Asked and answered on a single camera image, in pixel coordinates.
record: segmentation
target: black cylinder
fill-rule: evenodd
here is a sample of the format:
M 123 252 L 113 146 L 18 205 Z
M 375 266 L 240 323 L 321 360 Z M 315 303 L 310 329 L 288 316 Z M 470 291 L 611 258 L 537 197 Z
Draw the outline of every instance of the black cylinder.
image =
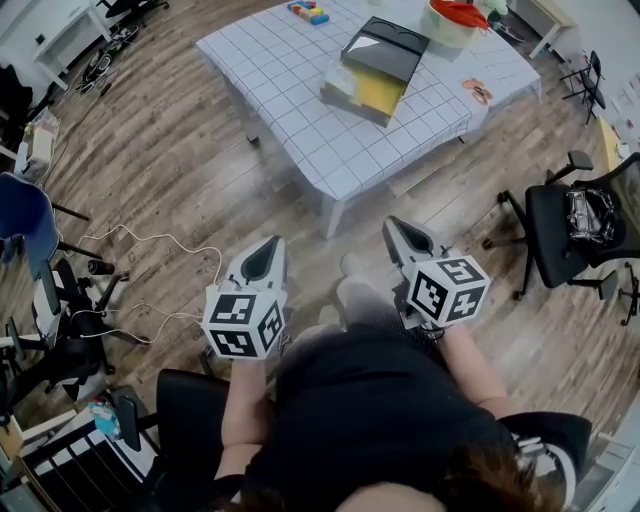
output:
M 89 260 L 87 266 L 92 276 L 110 276 L 116 271 L 114 265 L 100 260 Z

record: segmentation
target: hair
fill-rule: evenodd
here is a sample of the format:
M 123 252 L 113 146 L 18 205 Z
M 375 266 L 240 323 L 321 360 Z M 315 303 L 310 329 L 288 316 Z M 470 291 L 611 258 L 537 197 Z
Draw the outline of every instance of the hair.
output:
M 520 468 L 515 453 L 459 448 L 449 460 L 447 475 L 433 496 L 447 512 L 562 512 L 563 489 L 557 482 L 535 477 L 532 467 Z M 224 503 L 224 512 L 286 512 L 278 493 L 244 488 L 240 503 Z

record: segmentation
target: wooden floor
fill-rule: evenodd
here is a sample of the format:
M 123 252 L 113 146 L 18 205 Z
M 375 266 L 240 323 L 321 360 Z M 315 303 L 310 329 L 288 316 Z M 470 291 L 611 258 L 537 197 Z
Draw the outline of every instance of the wooden floor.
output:
M 290 257 L 290 328 L 295 335 L 335 302 L 342 254 L 355 252 L 366 273 L 389 293 L 397 279 L 382 240 L 383 219 L 412 218 L 441 232 L 478 259 L 493 285 L 474 334 L 525 409 L 578 413 L 610 431 L 638 390 L 640 321 L 619 325 L 628 304 L 597 300 L 586 289 L 545 289 L 534 272 L 530 293 L 510 299 L 520 286 L 524 249 L 482 250 L 487 235 L 512 234 L 513 213 L 496 204 L 506 188 L 522 198 L 548 168 L 564 166 L 571 149 L 588 152 L 601 172 L 603 142 L 596 123 L 584 127 L 579 101 L 562 101 L 557 61 L 541 55 L 532 65 L 543 77 L 543 98 L 516 99 L 475 142 L 455 140 L 391 181 L 362 195 L 343 217 L 335 238 L 319 231 L 317 197 L 267 136 L 252 147 L 241 131 L 219 74 L 199 60 L 194 43 L 224 25 L 274 5 L 269 1 L 172 0 L 170 10 L 148 18 L 133 47 L 116 64 L 113 87 L 103 98 L 70 92 L 53 107 L 62 119 L 46 191 L 87 212 L 88 225 L 57 214 L 65 240 L 101 235 L 118 223 L 140 236 L 171 233 L 185 246 L 218 247 L 225 264 L 262 237 L 280 234 Z M 523 45 L 528 53 L 535 41 Z M 150 302 L 167 312 L 202 312 L 204 289 L 218 260 L 213 252 L 189 255 L 169 240 L 135 243 L 123 232 L 83 246 L 131 271 L 120 306 Z M 71 258 L 76 271 L 86 258 Z M 615 265 L 588 272 L 602 276 Z M 626 274 L 622 283 L 628 288 Z M 31 330 L 33 283 L 23 261 L 0 269 L 0 320 L 13 315 Z M 137 310 L 118 324 L 155 336 L 162 317 Z M 197 370 L 205 337 L 195 323 L 172 320 L 151 346 L 106 339 L 117 366 L 113 384 L 131 384 L 154 409 L 161 368 Z M 63 393 L 34 393 L 21 416 L 29 423 L 69 407 Z

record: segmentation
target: white tablecloth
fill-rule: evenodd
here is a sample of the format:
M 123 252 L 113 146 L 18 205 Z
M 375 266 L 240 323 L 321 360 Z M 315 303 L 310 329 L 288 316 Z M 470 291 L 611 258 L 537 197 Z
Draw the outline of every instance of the white tablecloth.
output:
M 400 0 L 408 11 L 413 0 Z M 453 62 L 425 53 L 387 128 L 319 100 L 331 59 L 380 7 L 350 0 L 319 5 L 331 20 L 313 26 L 282 4 L 233 23 L 198 48 L 246 98 L 313 184 L 337 201 L 385 180 L 444 142 L 479 129 L 518 93 L 540 96 L 540 76 L 493 31 L 476 34 Z M 404 26 L 419 29 L 417 15 Z M 462 86 L 479 80 L 493 95 L 483 105 Z

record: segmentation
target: black t-shirt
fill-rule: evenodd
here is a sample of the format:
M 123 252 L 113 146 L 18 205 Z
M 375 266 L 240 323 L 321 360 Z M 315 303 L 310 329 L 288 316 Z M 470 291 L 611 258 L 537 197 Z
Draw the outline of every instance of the black t-shirt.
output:
M 590 433 L 589 422 L 569 415 L 496 421 L 461 394 L 428 349 L 364 326 L 300 354 L 277 392 L 272 432 L 245 483 L 276 491 L 293 512 L 335 510 L 380 482 L 430 492 L 456 448 L 515 449 L 509 423 L 522 423 L 523 435 L 551 436 L 577 466 Z M 547 421 L 538 430 L 540 415 Z

